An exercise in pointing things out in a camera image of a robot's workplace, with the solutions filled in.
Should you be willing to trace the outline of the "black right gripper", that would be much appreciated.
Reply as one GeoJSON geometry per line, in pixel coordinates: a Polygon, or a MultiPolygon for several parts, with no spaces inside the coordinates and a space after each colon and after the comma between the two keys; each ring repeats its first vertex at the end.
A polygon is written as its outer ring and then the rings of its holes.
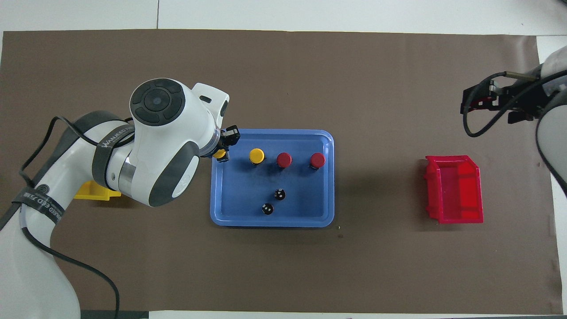
{"type": "Polygon", "coordinates": [[[498,95],[494,80],[482,82],[462,92],[462,113],[465,107],[469,112],[476,110],[496,111],[499,105],[509,111],[508,123],[515,124],[522,121],[533,121],[539,118],[543,109],[550,101],[550,97],[541,86],[531,87],[530,82],[516,81],[513,85],[503,88],[503,94],[498,95]]]}

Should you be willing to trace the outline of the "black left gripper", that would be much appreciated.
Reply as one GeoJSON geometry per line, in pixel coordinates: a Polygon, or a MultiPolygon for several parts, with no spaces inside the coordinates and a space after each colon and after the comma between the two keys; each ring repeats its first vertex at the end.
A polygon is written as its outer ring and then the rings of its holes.
{"type": "MultiPolygon", "coordinates": [[[[237,125],[231,125],[226,129],[221,130],[221,147],[228,149],[236,145],[241,137],[240,130],[237,125]]],[[[220,162],[229,160],[228,151],[220,151],[220,162]]]]}

